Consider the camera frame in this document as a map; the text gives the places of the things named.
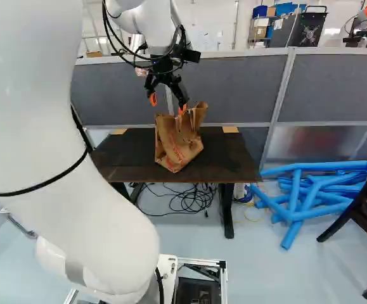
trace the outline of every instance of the table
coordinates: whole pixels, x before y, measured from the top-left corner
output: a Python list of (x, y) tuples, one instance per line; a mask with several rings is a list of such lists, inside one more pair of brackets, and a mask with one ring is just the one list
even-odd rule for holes
[[(91, 153), (91, 158), (102, 176), (134, 204), (145, 182), (218, 183), (224, 235), (232, 239), (234, 184), (259, 181), (258, 164), (247, 151), (240, 133), (224, 133), (221, 127), (202, 127), (200, 133), (204, 150), (175, 174), (155, 163), (152, 128), (128, 129), (121, 135), (109, 135)], [(125, 182), (139, 183), (131, 196)]]

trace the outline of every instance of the paper bag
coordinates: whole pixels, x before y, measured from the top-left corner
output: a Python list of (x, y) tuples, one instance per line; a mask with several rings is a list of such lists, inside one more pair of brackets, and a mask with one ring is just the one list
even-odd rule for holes
[(203, 150), (198, 133), (207, 103), (200, 102), (182, 115), (158, 114), (155, 117), (155, 161), (176, 173)]

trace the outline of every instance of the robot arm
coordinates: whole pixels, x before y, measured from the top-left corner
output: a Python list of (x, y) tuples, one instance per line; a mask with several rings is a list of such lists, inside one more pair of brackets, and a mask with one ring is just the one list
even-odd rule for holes
[[(103, 21), (105, 27), (110, 29), (109, 20), (131, 34), (144, 35), (145, 47), (148, 48), (151, 61), (145, 82), (148, 98), (152, 105), (156, 105), (155, 88), (162, 83), (171, 89), (180, 109), (183, 109), (189, 97), (181, 83), (181, 77), (174, 75), (174, 72), (182, 68), (185, 61), (197, 63), (200, 53), (187, 48), (186, 32), (182, 25), (174, 28), (171, 4), (174, 5), (171, 0), (135, 0), (134, 5), (137, 6), (130, 8), (133, 5), (126, 6), (119, 1), (106, 0), (103, 2)], [(181, 40), (179, 44), (175, 44), (178, 29), (181, 32)]]
[[(69, 92), (82, 3), (17, 0), (4, 5), (2, 10), (0, 3), (0, 194), (9, 195), (0, 195), (0, 204), (52, 244), (45, 248), (52, 253), (45, 264), (49, 270), (58, 267), (66, 277), (101, 290), (108, 303), (136, 303), (157, 268), (159, 239), (148, 218), (86, 156), (72, 120)], [(160, 54), (158, 47), (171, 44), (169, 2), (119, 0), (112, 5), (113, 13), (122, 12), (123, 27), (135, 22), (146, 33), (153, 56)], [(157, 20), (166, 22), (166, 17), (159, 19), (160, 12), (168, 19), (161, 30)], [(156, 57), (153, 64), (156, 77)]]

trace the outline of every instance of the gray partition wall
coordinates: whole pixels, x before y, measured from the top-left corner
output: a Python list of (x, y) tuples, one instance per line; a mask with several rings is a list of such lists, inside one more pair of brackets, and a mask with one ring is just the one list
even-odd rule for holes
[[(72, 81), (72, 102), (88, 129), (153, 127), (156, 112), (177, 112), (169, 89), (158, 89), (153, 108), (145, 79), (130, 66), (94, 59), (79, 60)], [(367, 49), (210, 53), (179, 74), (190, 105), (209, 104), (204, 125), (239, 127), (261, 167), (367, 159)]]
[(144, 83), (127, 63), (76, 65), (72, 103), (85, 126), (153, 124), (157, 111), (167, 112), (165, 87), (159, 85), (154, 108)]

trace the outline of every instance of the gray floor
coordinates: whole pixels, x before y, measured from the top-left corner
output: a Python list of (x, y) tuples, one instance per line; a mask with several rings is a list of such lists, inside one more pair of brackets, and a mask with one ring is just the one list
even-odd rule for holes
[[(185, 189), (187, 185), (172, 185)], [(152, 186), (161, 193), (161, 185)], [(167, 211), (168, 198), (147, 191), (139, 204), (148, 212)], [(335, 217), (309, 220), (290, 251), (279, 243), (286, 231), (270, 224), (262, 210), (233, 207), (235, 238), (223, 236), (218, 202), (209, 218), (171, 215), (151, 218), (157, 226), (162, 253), (179, 257), (219, 258), (228, 261), (229, 302), (239, 303), (367, 303), (361, 297), (367, 287), (367, 235), (353, 222), (324, 244), (316, 236)], [(257, 219), (249, 222), (243, 217)], [(10, 223), (0, 228), (0, 304), (62, 304), (70, 285), (45, 273), (34, 258), (34, 241)]]

